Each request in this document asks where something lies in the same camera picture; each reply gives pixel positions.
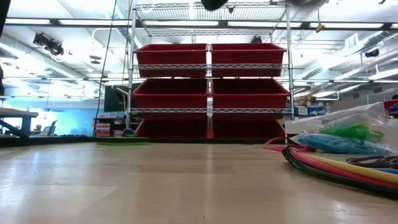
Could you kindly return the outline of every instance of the red plastic bin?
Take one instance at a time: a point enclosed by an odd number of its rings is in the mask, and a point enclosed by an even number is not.
[[[286,106],[289,92],[273,79],[214,79],[211,89],[214,109],[266,109]],[[281,113],[214,113],[216,119],[272,120]]]
[[[206,139],[207,121],[149,121],[143,120],[136,134],[147,138]]]
[[[136,50],[139,65],[206,64],[207,44],[150,44]],[[140,77],[203,78],[206,69],[141,69]]]
[[[150,78],[134,92],[137,108],[206,108],[205,79]],[[139,113],[143,119],[206,119],[206,113]]]
[[[282,137],[283,127],[277,121],[213,120],[214,139],[263,139]]]
[[[274,44],[212,44],[210,52],[213,65],[270,64],[262,69],[216,69],[213,77],[279,77],[286,50]]]

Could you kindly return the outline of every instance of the wooden floor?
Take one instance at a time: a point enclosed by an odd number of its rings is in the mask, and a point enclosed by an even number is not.
[[[398,202],[251,145],[94,143],[0,150],[0,223],[395,223]]]

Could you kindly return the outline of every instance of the yellow tube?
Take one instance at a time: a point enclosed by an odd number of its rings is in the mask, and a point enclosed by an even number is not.
[[[390,174],[387,172],[382,172],[382,171],[378,171],[378,170],[374,170],[374,169],[345,164],[343,162],[333,161],[330,159],[325,159],[322,157],[313,156],[313,155],[309,155],[309,154],[305,154],[305,156],[307,156],[311,159],[314,159],[318,162],[327,164],[329,166],[346,170],[348,172],[352,172],[355,174],[363,175],[366,177],[370,177],[370,178],[377,179],[377,180],[382,180],[382,181],[393,183],[393,184],[398,184],[398,175],[396,175],[396,174]]]

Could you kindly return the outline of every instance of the red cable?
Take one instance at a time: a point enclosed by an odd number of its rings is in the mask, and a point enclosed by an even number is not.
[[[363,175],[359,175],[359,174],[354,174],[352,172],[348,172],[346,170],[342,170],[336,167],[332,167],[326,164],[323,164],[321,162],[318,162],[316,160],[313,160],[311,158],[308,158],[307,156],[305,156],[305,154],[299,153],[295,150],[290,150],[291,154],[300,162],[303,162],[304,164],[308,164],[316,169],[319,170],[323,170],[325,172],[329,172],[331,174],[335,174],[335,175],[339,175],[342,177],[347,177],[349,179],[354,179],[354,180],[358,180],[360,182],[366,182],[369,184],[373,184],[373,185],[378,185],[378,186],[382,186],[382,187],[387,187],[390,189],[398,189],[398,185],[397,184],[392,184],[392,183],[388,183],[388,182],[384,182],[381,180],[376,180],[370,177],[365,177]]]
[[[270,150],[273,150],[273,151],[282,152],[282,150],[284,150],[285,147],[281,147],[281,146],[279,146],[279,147],[269,146],[269,145],[272,144],[273,142],[275,142],[275,141],[280,141],[280,140],[285,140],[285,137],[277,137],[277,138],[273,138],[273,139],[267,141],[267,142],[264,144],[264,149],[270,149]],[[300,152],[310,151],[309,148],[307,148],[306,146],[295,145],[295,144],[287,144],[287,146],[294,147],[294,148],[296,148],[297,150],[299,150]]]

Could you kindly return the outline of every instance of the wire shelving unit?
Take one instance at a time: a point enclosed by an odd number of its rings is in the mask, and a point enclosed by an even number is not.
[[[131,108],[132,81],[141,70],[200,70],[207,74],[212,70],[270,70],[283,69],[289,73],[290,99],[293,99],[292,54],[290,34],[290,6],[282,1],[267,2],[229,2],[216,11],[207,11],[199,2],[176,4],[134,4],[132,2],[131,40],[135,38],[136,20],[138,20],[148,36],[184,36],[184,35],[270,35],[276,30],[283,18],[286,18],[287,56],[289,63],[282,64],[198,64],[198,65],[134,65],[134,56],[130,54],[127,121],[129,129],[131,113],[264,113],[289,114],[294,119],[294,105],[290,108]]]

